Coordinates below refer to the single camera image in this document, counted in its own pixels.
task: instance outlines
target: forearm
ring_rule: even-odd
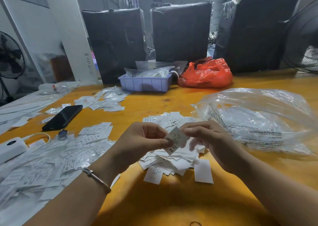
[[[237,176],[284,226],[317,225],[318,192],[248,155]]]
[[[89,166],[89,169],[109,186],[118,174],[107,153]],[[106,198],[106,192],[104,185],[81,173],[24,226],[89,226],[95,220]]]

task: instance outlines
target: fan stand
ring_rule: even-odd
[[[6,87],[6,85],[4,84],[4,82],[2,81],[2,77],[0,76],[0,84],[1,84],[1,86],[2,86],[2,88],[3,88],[3,91],[6,93],[6,95],[7,95],[7,98],[6,98],[6,101],[8,102],[8,103],[11,103],[12,101],[13,101],[13,97],[10,95],[10,93],[9,93],[9,91],[8,91],[8,89],[7,89],[7,87]]]

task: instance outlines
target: electric fan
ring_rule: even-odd
[[[2,88],[2,97],[4,92],[7,95],[8,103],[13,101],[2,77],[8,79],[17,79],[20,77],[26,67],[25,57],[18,43],[8,34],[0,31],[0,84]]]
[[[288,22],[283,61],[298,71],[318,73],[318,0]]]

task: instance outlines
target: black fabric-covered box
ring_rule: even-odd
[[[145,61],[144,18],[141,9],[82,11],[103,84],[117,83],[124,68]]]
[[[151,10],[156,60],[188,61],[205,58],[212,2],[170,5]]]
[[[235,0],[225,3],[213,58],[232,73],[278,69],[288,20],[298,0]]]

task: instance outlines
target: purple plastic basket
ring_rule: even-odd
[[[125,91],[167,92],[172,83],[171,74],[166,78],[132,78],[126,77],[124,74],[118,79],[120,80],[122,90]]]

